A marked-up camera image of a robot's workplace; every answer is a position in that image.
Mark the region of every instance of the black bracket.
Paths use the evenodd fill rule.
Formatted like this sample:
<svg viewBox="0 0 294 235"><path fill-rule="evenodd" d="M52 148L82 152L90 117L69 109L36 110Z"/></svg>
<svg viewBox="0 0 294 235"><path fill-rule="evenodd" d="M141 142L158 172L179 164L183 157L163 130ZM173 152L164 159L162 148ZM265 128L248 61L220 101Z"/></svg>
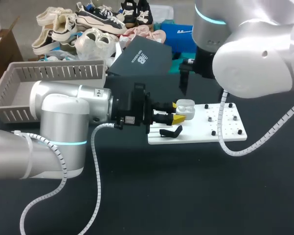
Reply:
<svg viewBox="0 0 294 235"><path fill-rule="evenodd" d="M182 131L182 126L179 126L175 131L168 131L165 129L160 129L161 137L170 137L170 138L177 138Z"/></svg>

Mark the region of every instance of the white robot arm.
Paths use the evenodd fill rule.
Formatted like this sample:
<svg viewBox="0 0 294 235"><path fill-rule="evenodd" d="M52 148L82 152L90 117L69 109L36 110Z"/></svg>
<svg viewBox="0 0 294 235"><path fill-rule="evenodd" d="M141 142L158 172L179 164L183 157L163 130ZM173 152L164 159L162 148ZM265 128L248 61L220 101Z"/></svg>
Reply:
<svg viewBox="0 0 294 235"><path fill-rule="evenodd" d="M294 90L294 0L196 0L195 9L196 72L241 98Z"/></svg>

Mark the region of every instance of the white breadboard plate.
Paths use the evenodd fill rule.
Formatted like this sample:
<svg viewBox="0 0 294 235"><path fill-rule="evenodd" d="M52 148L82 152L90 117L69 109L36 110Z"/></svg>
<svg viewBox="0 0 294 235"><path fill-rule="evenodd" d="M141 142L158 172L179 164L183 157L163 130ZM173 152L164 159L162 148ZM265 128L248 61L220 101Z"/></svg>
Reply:
<svg viewBox="0 0 294 235"><path fill-rule="evenodd" d="M223 138L224 141L245 141L247 134L244 125L239 116L237 107L232 103L232 108L227 103L223 112ZM148 134L149 144L172 144L172 143L200 143L200 142L218 142L217 136L217 118L219 114L220 104L209 104L209 108L204 108L205 104L196 104L196 113L192 120L183 123L167 126L165 124L154 123L150 126ZM155 111L155 114L165 114L165 112ZM161 137L160 129L175 131L177 127L182 125L182 132L176 138Z"/></svg>

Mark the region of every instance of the black shoe box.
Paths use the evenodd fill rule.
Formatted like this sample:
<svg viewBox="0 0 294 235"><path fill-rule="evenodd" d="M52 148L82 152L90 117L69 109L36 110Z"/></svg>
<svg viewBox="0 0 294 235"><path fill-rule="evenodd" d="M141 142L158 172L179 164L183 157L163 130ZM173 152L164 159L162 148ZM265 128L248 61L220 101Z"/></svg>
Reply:
<svg viewBox="0 0 294 235"><path fill-rule="evenodd" d="M172 66L172 48L136 36L109 68L108 74L119 76L167 74Z"/></svg>

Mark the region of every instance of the black tablecloth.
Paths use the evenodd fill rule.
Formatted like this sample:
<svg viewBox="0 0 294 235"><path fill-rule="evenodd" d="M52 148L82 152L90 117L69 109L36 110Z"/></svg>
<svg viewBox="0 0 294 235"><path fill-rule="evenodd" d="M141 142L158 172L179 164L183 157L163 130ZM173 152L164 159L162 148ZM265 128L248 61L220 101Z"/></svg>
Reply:
<svg viewBox="0 0 294 235"><path fill-rule="evenodd" d="M143 82L153 99L183 98L179 76L107 78L114 94ZM218 102L220 87L192 75L186 98ZM228 101L237 104L247 141L262 137L294 105L294 94ZM38 124L3 125L38 133ZM264 146L244 157L227 156L218 143L149 145L141 127L103 129L95 140L102 200L87 234L96 235L294 235L294 117ZM0 235L19 233L20 215L33 199L60 181L0 181ZM28 235L76 235L88 223L97 198L88 145L83 173L27 214Z"/></svg>

